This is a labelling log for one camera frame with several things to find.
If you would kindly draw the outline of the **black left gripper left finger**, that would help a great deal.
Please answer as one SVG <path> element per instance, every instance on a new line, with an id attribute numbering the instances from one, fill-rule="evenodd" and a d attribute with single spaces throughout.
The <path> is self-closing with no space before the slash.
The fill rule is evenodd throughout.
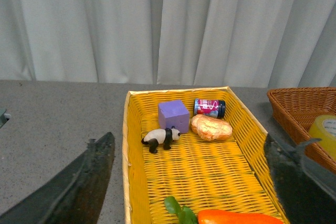
<path id="1" fill-rule="evenodd" d="M 107 132 L 46 184 L 1 215 L 1 223 L 97 223 L 114 161 Z"/>

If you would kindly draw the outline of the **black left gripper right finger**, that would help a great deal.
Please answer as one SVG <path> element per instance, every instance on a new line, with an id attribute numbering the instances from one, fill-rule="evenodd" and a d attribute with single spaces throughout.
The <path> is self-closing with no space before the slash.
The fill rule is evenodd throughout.
<path id="1" fill-rule="evenodd" d="M 290 223 L 335 223 L 335 174 L 305 154 L 315 142 L 318 138 L 310 138 L 293 147 L 266 137 L 271 179 Z"/>

